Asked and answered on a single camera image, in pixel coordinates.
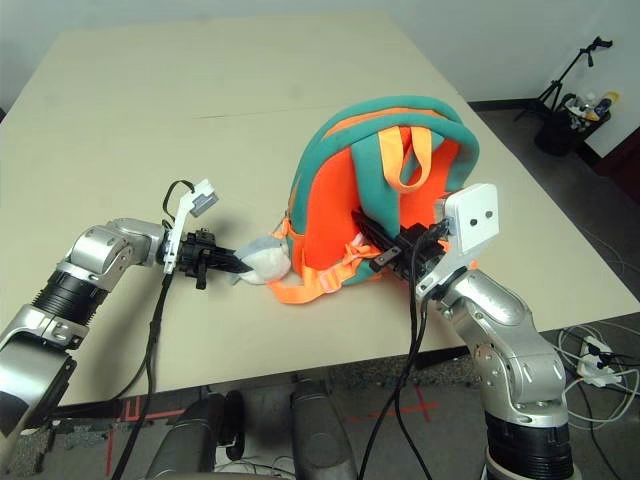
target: white plush toy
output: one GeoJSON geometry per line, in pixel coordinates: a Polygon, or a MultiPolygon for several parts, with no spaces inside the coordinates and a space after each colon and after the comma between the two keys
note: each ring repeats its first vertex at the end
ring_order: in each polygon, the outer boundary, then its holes
{"type": "Polygon", "coordinates": [[[279,280],[291,269],[287,242],[271,236],[260,237],[239,248],[235,256],[245,265],[253,268],[238,276],[254,285],[279,280]]]}

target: black cable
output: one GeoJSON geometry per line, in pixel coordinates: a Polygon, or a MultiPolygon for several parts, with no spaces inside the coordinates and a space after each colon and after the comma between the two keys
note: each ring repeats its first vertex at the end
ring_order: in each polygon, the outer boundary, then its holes
{"type": "MultiPolygon", "coordinates": [[[[589,418],[593,418],[593,410],[591,410],[591,403],[589,403],[589,399],[587,398],[587,394],[585,393],[584,388],[581,385],[581,382],[578,382],[578,388],[580,389],[580,393],[582,393],[582,397],[584,398],[584,403],[587,406],[587,413],[589,414],[589,418]]],[[[605,463],[605,465],[607,466],[607,468],[609,469],[609,471],[614,477],[616,477],[618,480],[622,480],[620,475],[618,475],[618,473],[615,471],[615,469],[611,465],[611,462],[607,458],[607,455],[604,453],[604,450],[602,450],[602,447],[598,443],[598,440],[596,439],[595,431],[593,429],[593,422],[589,422],[589,432],[591,433],[591,440],[593,440],[593,444],[595,445],[596,450],[598,450],[598,453],[602,457],[602,461],[605,463]]]]}
{"type": "MultiPolygon", "coordinates": [[[[164,196],[164,200],[162,201],[162,211],[164,213],[166,213],[169,216],[169,218],[171,219],[171,221],[173,221],[173,222],[176,221],[176,217],[174,217],[173,215],[171,215],[169,213],[169,210],[168,210],[169,199],[171,198],[171,194],[173,193],[173,189],[176,188],[176,185],[178,185],[180,183],[182,183],[183,185],[187,186],[189,188],[189,190],[191,190],[191,193],[193,193],[195,191],[195,186],[189,180],[176,180],[171,185],[169,185],[169,189],[167,190],[167,193],[164,196]]],[[[165,228],[171,228],[171,224],[169,222],[167,222],[166,220],[162,221],[162,225],[165,228]]]]}
{"type": "Polygon", "coordinates": [[[400,392],[401,392],[401,389],[404,388],[406,384],[407,377],[411,372],[411,366],[413,366],[415,362],[415,357],[418,355],[418,351],[420,350],[420,345],[422,344],[422,339],[424,337],[424,332],[426,330],[427,313],[426,311],[423,310],[423,308],[421,308],[420,309],[420,333],[418,334],[416,333],[416,324],[417,324],[416,283],[417,283],[417,277],[418,277],[416,264],[417,264],[417,257],[418,257],[419,251],[422,249],[424,243],[426,243],[429,239],[430,239],[429,235],[422,235],[416,242],[416,245],[413,251],[411,252],[411,264],[410,264],[410,273],[409,273],[409,297],[410,297],[409,301],[411,303],[410,303],[409,311],[411,315],[412,347],[409,352],[409,355],[412,357],[412,359],[411,359],[410,367],[406,373],[406,377],[402,379],[402,383],[400,384],[400,390],[396,391],[394,403],[395,403],[396,420],[398,421],[400,430],[402,431],[404,438],[407,440],[409,447],[411,448],[411,450],[413,451],[413,454],[418,460],[418,463],[420,463],[420,467],[422,468],[422,471],[425,477],[427,477],[429,480],[432,480],[431,473],[429,472],[429,469],[427,468],[427,465],[425,464],[424,459],[422,458],[422,455],[420,455],[420,451],[418,450],[415,443],[413,442],[413,438],[411,438],[411,435],[409,434],[409,431],[407,430],[407,427],[405,426],[404,421],[402,420],[402,412],[400,411],[400,392]]]}
{"type": "Polygon", "coordinates": [[[162,323],[162,312],[164,310],[164,303],[167,299],[167,293],[169,292],[169,287],[171,286],[172,280],[172,273],[168,273],[163,277],[162,289],[160,290],[158,302],[156,303],[156,308],[153,312],[153,318],[149,323],[149,338],[147,339],[147,348],[144,356],[144,365],[145,370],[147,371],[147,397],[145,398],[144,404],[142,405],[140,416],[138,417],[138,420],[131,430],[131,434],[129,435],[129,439],[127,440],[127,444],[124,447],[122,455],[120,455],[118,465],[113,471],[111,480],[120,480],[122,478],[124,469],[126,468],[129,457],[131,456],[131,452],[133,451],[133,447],[135,446],[136,440],[138,439],[138,434],[140,433],[140,430],[144,425],[147,413],[149,412],[151,395],[155,390],[155,379],[153,376],[154,355],[156,346],[158,344],[158,338],[160,337],[160,324],[162,323]]]}
{"type": "MultiPolygon", "coordinates": [[[[420,238],[418,238],[412,252],[411,252],[411,274],[409,276],[409,297],[410,297],[410,303],[409,303],[409,312],[410,312],[410,316],[411,316],[411,345],[409,348],[409,355],[407,357],[407,361],[402,369],[402,372],[400,373],[400,376],[398,377],[398,380],[396,381],[396,385],[395,388],[393,390],[393,392],[391,393],[391,395],[389,396],[389,398],[387,399],[384,407],[382,408],[382,412],[380,413],[380,416],[378,417],[378,419],[376,420],[375,425],[373,426],[373,430],[371,431],[371,435],[369,436],[369,440],[367,442],[367,446],[365,448],[365,452],[364,452],[364,456],[362,457],[362,464],[360,465],[360,472],[358,473],[358,480],[363,480],[364,479],[364,475],[367,469],[367,463],[369,461],[369,456],[371,455],[371,451],[373,449],[373,445],[375,443],[376,437],[378,436],[378,432],[380,430],[380,427],[382,426],[382,422],[384,421],[385,417],[387,416],[387,412],[389,411],[389,408],[391,407],[391,404],[396,401],[396,398],[399,397],[400,395],[400,390],[402,390],[402,388],[404,387],[404,385],[406,384],[407,378],[409,376],[409,373],[411,372],[411,367],[413,366],[413,363],[415,362],[415,357],[417,355],[418,350],[420,349],[420,344],[422,343],[422,339],[424,337],[424,332],[426,330],[426,325],[427,325],[427,315],[426,315],[426,311],[424,311],[421,308],[421,324],[420,324],[420,332],[418,334],[416,334],[416,329],[417,329],[417,323],[418,323],[418,313],[417,313],[417,305],[416,305],[416,278],[417,278],[417,273],[416,273],[416,263],[417,263],[417,256],[418,253],[420,251],[420,249],[423,247],[423,245],[432,239],[432,233],[431,232],[425,232],[422,236],[420,236],[420,238]]],[[[403,434],[405,435],[405,438],[407,439],[407,442],[409,443],[409,446],[411,447],[411,449],[413,450],[413,453],[415,454],[416,458],[418,459],[418,462],[420,463],[420,466],[423,469],[423,472],[425,474],[425,476],[431,480],[431,474],[429,473],[429,470],[426,466],[426,464],[424,463],[424,460],[422,459],[422,456],[420,455],[420,452],[418,451],[418,449],[416,448],[413,439],[411,438],[411,435],[409,435],[409,432],[407,431],[406,427],[404,426],[404,422],[402,422],[402,418],[399,415],[400,411],[399,408],[397,408],[396,411],[396,418],[398,419],[398,423],[400,424],[400,428],[402,429],[403,434]]]]}

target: wall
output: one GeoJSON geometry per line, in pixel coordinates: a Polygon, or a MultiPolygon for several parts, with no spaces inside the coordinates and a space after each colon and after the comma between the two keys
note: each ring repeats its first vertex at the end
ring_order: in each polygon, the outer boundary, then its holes
{"type": "Polygon", "coordinates": [[[609,90],[620,93],[611,107],[611,120],[596,131],[587,143],[601,156],[613,150],[640,126],[640,2],[638,0],[605,1],[582,34],[587,45],[596,36],[613,40],[613,47],[593,54],[594,67],[583,58],[567,75],[563,94],[575,92],[600,96],[609,90]]]}
{"type": "Polygon", "coordinates": [[[564,60],[567,46],[577,44],[574,29],[567,27],[589,23],[599,3],[599,0],[0,0],[0,107],[7,110],[13,104],[58,33],[65,29],[356,8],[386,10],[466,100],[531,97],[544,88],[551,73],[564,60]]]}

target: backpack handle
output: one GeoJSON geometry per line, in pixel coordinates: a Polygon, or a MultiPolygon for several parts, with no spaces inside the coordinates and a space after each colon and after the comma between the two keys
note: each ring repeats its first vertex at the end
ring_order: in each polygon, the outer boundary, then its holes
{"type": "Polygon", "coordinates": [[[431,130],[423,127],[410,128],[411,146],[406,153],[400,127],[386,128],[378,132],[384,178],[398,193],[411,193],[418,190],[427,181],[431,171],[431,130]],[[420,177],[412,184],[405,184],[401,177],[402,168],[407,163],[412,150],[420,166],[420,177]]]}

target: power strip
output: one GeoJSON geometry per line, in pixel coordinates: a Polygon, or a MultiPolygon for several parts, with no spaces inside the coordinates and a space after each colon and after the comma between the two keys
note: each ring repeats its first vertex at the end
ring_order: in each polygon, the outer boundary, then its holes
{"type": "Polygon", "coordinates": [[[610,383],[620,383],[622,377],[616,375],[611,367],[599,367],[602,359],[598,355],[593,355],[589,350],[589,346],[597,347],[600,353],[613,353],[611,347],[606,343],[597,340],[592,336],[584,338],[582,347],[580,348],[580,360],[578,360],[578,375],[581,376],[585,383],[596,387],[604,387],[610,383]]]}

